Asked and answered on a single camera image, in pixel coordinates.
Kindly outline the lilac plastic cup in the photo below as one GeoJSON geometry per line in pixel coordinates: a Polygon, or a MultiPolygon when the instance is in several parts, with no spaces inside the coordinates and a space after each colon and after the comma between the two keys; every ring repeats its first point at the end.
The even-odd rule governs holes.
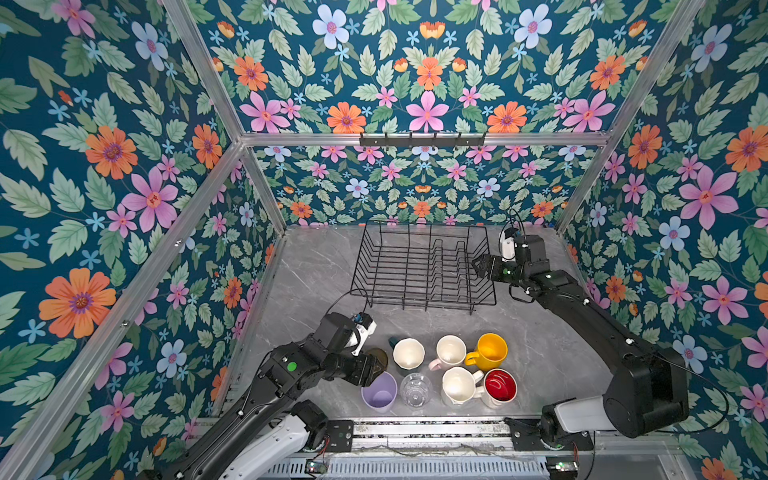
{"type": "Polygon", "coordinates": [[[398,382],[388,372],[381,373],[370,386],[361,388],[361,397],[365,405],[378,412],[388,412],[398,395],[398,382]]]}

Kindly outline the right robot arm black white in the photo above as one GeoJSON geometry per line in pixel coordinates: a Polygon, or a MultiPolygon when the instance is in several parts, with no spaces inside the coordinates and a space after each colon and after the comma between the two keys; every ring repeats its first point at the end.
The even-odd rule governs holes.
{"type": "Polygon", "coordinates": [[[689,381],[683,356],[632,333],[591,299],[570,273],[553,270],[538,235],[513,240],[514,256],[482,253],[472,265],[481,278],[516,287],[565,321],[612,374],[606,391],[543,407],[539,435],[551,446],[569,435],[615,431],[637,438],[686,420],[689,381]]]}

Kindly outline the black wire dish rack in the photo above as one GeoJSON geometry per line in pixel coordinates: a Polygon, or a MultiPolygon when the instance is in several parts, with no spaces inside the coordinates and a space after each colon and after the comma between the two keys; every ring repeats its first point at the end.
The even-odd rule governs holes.
{"type": "Polygon", "coordinates": [[[368,305],[462,310],[497,303],[485,272],[491,256],[483,226],[398,224],[364,226],[350,293],[368,305]]]}

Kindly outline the amber textured glass cup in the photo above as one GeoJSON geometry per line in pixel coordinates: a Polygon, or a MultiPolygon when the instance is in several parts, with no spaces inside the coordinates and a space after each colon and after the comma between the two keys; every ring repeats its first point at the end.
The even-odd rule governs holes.
{"type": "Polygon", "coordinates": [[[388,369],[389,357],[387,353],[381,348],[370,348],[365,352],[366,355],[370,355],[376,359],[378,368],[382,371],[388,369]]]}

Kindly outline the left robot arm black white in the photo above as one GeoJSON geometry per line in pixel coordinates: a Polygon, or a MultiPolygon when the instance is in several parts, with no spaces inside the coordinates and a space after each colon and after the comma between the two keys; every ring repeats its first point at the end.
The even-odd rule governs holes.
{"type": "Polygon", "coordinates": [[[324,315],[315,332],[268,353],[246,391],[178,460],[140,478],[258,479],[286,457],[317,448],[328,418],[301,397],[321,381],[370,386],[386,369],[362,351],[376,327],[365,312],[324,315]]]}

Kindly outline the green mug cream inside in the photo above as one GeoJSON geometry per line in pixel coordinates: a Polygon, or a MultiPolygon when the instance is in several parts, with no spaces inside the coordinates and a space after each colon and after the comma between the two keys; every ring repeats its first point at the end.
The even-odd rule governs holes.
{"type": "Polygon", "coordinates": [[[423,364],[425,348],[414,338],[390,337],[392,359],[399,373],[403,376],[416,372],[423,364]]]}

